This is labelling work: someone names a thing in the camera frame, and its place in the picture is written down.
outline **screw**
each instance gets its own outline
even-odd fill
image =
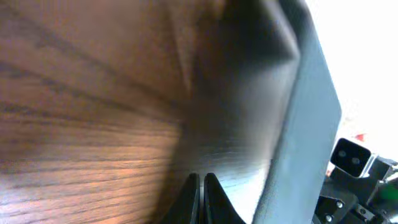
[[[331,222],[333,220],[333,218],[330,215],[327,215],[325,218],[327,222]]]
[[[343,208],[343,203],[340,202],[340,201],[337,201],[337,202],[336,202],[336,206],[337,206],[338,208]]]

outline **metal bolt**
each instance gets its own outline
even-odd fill
[[[325,218],[327,222],[331,222],[333,220],[333,218],[330,215],[327,215]]]
[[[343,208],[343,203],[340,202],[340,201],[337,201],[337,202],[336,202],[336,206],[337,206],[338,208]]]

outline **round hole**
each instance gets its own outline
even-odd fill
[[[351,161],[354,165],[358,165],[360,163],[360,160],[357,157],[354,157]]]
[[[346,156],[347,156],[347,153],[346,153],[346,151],[341,150],[341,151],[338,152],[338,156],[340,156],[340,157],[346,157]]]

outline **wooden surface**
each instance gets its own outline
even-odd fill
[[[0,223],[152,223],[190,172],[251,220],[287,100],[253,136],[199,94],[196,20],[215,7],[0,1]]]

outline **wooden table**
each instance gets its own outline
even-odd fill
[[[191,172],[251,220],[287,98],[254,131],[202,94],[197,20],[214,8],[0,1],[0,223],[152,223]]]

